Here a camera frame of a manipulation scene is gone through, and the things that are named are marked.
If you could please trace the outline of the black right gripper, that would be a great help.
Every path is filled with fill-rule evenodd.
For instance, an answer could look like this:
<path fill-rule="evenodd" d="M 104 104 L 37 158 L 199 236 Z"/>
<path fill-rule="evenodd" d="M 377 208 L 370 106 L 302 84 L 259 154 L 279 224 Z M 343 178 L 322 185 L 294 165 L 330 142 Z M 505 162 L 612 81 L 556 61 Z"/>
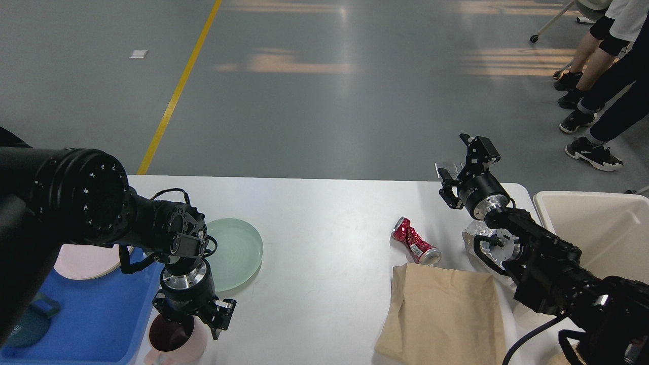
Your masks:
<path fill-rule="evenodd" d="M 438 168 L 439 194 L 449 208 L 465 207 L 474 220 L 483 221 L 490 211 L 505 208 L 512 200 L 490 171 L 501 155 L 489 138 L 466 133 L 461 133 L 459 138 L 467 148 L 464 167 L 459 173 L 461 180 L 452 178 L 446 168 Z"/>

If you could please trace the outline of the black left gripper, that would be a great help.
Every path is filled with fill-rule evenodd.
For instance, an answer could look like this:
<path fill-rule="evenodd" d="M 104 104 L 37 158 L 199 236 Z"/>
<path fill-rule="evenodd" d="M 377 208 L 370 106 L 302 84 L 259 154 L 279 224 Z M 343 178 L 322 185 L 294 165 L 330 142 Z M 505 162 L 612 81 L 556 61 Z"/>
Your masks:
<path fill-rule="evenodd" d="M 197 267 L 185 275 L 172 275 L 164 269 L 160 274 L 160 284 L 152 305 L 165 321 L 182 324 L 186 315 L 195 316 L 209 327 L 215 341 L 228 330 L 237 301 L 215 298 L 207 261 L 200 259 Z"/>

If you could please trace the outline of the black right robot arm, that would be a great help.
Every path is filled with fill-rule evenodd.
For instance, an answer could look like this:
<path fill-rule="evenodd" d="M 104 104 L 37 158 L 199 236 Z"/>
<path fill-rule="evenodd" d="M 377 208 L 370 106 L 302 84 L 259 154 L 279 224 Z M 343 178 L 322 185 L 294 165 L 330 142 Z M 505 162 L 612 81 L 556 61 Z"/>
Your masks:
<path fill-rule="evenodd" d="M 598 279 L 580 266 L 581 250 L 537 224 L 516 207 L 489 167 L 500 160 L 490 139 L 460 135 L 467 153 L 453 177 L 438 168 L 440 196 L 452 209 L 466 208 L 479 227 L 468 231 L 469 251 L 497 275 L 513 280 L 513 298 L 537 313 L 554 316 L 515 342 L 508 364 L 526 341 L 569 318 L 578 331 L 561 330 L 559 345 L 570 364 L 647 364 L 647 284 L 608 276 Z"/>

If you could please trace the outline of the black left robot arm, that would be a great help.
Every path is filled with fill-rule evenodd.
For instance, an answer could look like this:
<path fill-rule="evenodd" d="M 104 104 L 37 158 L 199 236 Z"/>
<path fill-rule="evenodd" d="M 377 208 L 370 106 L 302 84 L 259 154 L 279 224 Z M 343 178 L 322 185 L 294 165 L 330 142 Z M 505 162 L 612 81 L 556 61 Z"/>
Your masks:
<path fill-rule="evenodd" d="M 18 325 L 65 244 L 112 248 L 120 270 L 164 264 L 153 307 L 169 322 L 199 319 L 214 340 L 236 300 L 218 298 L 207 258 L 205 215 L 183 201 L 140 196 L 123 164 L 96 149 L 37 149 L 2 129 L 2 345 Z"/>

